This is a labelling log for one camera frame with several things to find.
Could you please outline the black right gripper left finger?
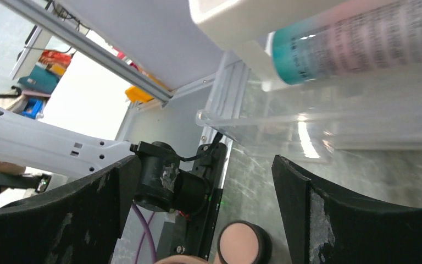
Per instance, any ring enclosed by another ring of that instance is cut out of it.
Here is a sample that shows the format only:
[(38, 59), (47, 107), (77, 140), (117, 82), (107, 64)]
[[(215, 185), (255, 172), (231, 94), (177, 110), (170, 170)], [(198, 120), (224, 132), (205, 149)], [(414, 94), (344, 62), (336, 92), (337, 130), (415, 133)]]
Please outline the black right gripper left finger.
[(0, 263), (109, 263), (140, 171), (129, 156), (0, 208)]

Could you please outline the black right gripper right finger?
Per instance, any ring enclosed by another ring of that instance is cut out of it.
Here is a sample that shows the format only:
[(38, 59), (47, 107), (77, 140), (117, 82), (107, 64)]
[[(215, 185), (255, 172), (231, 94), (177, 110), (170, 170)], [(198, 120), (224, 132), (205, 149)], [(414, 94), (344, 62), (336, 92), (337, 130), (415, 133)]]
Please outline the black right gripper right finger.
[(359, 194), (280, 155), (272, 176), (293, 263), (422, 263), (422, 208)]

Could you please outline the white plastic drawer organizer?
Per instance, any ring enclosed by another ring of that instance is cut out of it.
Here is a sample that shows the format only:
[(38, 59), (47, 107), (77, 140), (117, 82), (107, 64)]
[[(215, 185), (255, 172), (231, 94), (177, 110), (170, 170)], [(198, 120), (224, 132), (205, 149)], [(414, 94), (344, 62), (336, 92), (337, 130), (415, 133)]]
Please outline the white plastic drawer organizer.
[(273, 65), (276, 30), (347, 1), (191, 1), (225, 51), (197, 123), (247, 148), (318, 158), (333, 150), (422, 150), (422, 63), (289, 85)]

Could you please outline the white bottle teal cap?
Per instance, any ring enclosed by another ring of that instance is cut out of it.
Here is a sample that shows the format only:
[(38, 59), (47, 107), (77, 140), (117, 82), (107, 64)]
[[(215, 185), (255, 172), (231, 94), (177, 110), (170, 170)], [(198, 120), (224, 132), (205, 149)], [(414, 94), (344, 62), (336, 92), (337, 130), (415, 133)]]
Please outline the white bottle teal cap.
[(289, 84), (422, 63), (422, 1), (347, 1), (276, 30), (271, 55)]

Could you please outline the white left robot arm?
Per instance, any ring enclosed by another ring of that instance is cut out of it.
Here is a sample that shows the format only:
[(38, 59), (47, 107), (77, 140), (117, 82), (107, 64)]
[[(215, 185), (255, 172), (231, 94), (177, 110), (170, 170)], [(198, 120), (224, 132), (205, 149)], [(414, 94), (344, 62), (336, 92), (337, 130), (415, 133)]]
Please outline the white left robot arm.
[(0, 107), (0, 161), (82, 178), (134, 153), (127, 141), (103, 140)]

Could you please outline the black suitcase wheel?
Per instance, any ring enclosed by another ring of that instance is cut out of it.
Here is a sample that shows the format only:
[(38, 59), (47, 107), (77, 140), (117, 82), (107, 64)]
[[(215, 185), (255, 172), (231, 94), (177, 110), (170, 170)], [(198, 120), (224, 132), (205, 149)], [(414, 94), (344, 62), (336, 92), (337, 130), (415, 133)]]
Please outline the black suitcase wheel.
[(214, 263), (267, 264), (273, 244), (266, 230), (247, 222), (233, 221), (220, 232)]

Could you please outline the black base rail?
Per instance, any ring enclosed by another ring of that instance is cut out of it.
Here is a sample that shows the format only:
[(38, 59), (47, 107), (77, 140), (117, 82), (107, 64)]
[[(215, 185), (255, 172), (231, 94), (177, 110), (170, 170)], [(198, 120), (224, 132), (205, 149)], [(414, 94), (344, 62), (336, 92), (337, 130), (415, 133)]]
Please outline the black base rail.
[(139, 210), (175, 213), (169, 256), (194, 256), (207, 260), (217, 220), (222, 188), (219, 185), (227, 146), (217, 132), (210, 144), (201, 145), (192, 157), (181, 157), (160, 141), (139, 142), (130, 150), (141, 161), (141, 175), (132, 209), (143, 226), (150, 248), (154, 241)]

